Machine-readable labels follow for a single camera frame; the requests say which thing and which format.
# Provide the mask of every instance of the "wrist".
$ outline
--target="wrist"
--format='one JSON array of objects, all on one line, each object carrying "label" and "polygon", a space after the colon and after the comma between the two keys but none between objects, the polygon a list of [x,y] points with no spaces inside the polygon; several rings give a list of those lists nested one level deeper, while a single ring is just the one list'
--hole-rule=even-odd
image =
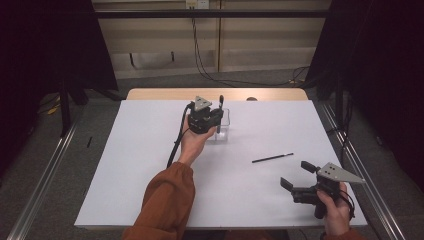
[{"label": "wrist", "polygon": [[178,158],[178,162],[183,163],[183,164],[185,164],[185,165],[187,165],[187,166],[189,166],[189,167],[191,166],[191,164],[193,164],[194,160],[195,160],[195,159],[190,158],[190,157],[187,157],[187,156],[185,156],[185,155],[181,155],[181,156]]}]

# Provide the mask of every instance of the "white surface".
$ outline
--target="white surface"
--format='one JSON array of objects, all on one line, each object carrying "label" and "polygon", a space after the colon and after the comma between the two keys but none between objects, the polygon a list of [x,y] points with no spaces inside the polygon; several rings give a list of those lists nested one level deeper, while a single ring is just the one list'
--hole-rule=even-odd
[{"label": "white surface", "polygon": [[[75,225],[130,226],[148,182],[166,167],[188,101],[123,101]],[[310,187],[300,167],[338,164],[311,101],[227,101],[229,139],[208,142],[193,164],[196,197],[188,228],[290,228],[322,225],[314,206],[294,203],[280,177]],[[270,161],[252,160],[294,153]],[[352,225],[366,225],[356,205]]]}]

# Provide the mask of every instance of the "silver metal plate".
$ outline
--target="silver metal plate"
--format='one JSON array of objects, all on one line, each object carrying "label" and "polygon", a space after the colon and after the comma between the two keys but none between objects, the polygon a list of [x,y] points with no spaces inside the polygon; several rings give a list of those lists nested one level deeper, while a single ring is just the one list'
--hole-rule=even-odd
[{"label": "silver metal plate", "polygon": [[204,108],[209,107],[210,105],[212,105],[212,103],[209,102],[208,100],[206,100],[202,97],[196,96],[196,100],[194,102],[194,111],[196,111],[196,112],[200,111]]},{"label": "silver metal plate", "polygon": [[317,174],[336,182],[365,183],[365,179],[360,178],[332,163],[327,163],[318,171]]}]

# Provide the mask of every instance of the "black curtain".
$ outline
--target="black curtain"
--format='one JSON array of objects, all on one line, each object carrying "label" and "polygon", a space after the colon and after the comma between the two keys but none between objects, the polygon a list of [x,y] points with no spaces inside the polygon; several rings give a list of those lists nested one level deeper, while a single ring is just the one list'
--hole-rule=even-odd
[{"label": "black curtain", "polygon": [[90,0],[6,0],[0,7],[0,174],[24,144],[39,101],[58,92],[115,89]]},{"label": "black curtain", "polygon": [[400,167],[424,190],[422,1],[334,0],[332,12],[307,81],[314,82],[318,96],[325,99],[337,78],[319,74],[341,77]]}]

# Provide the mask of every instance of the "black robotic gripper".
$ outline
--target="black robotic gripper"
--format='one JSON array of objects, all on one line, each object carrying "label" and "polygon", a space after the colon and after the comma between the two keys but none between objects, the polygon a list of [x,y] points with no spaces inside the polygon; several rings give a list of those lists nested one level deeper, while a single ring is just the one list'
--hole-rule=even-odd
[{"label": "black robotic gripper", "polygon": [[[319,167],[302,161],[301,167],[311,173],[318,173]],[[331,179],[322,177],[317,174],[317,183],[309,188],[293,187],[293,184],[288,182],[286,179],[280,179],[280,185],[291,192],[293,201],[295,203],[304,203],[315,205],[314,216],[318,219],[322,219],[327,212],[327,208],[324,203],[319,200],[317,196],[317,189],[325,191],[334,201],[340,198],[340,183]]]},{"label": "black robotic gripper", "polygon": [[207,133],[211,127],[221,125],[221,119],[224,115],[222,104],[224,96],[219,97],[219,108],[209,107],[211,102],[201,97],[196,97],[194,104],[190,105],[190,114],[188,116],[188,125],[191,131],[197,134]]}]

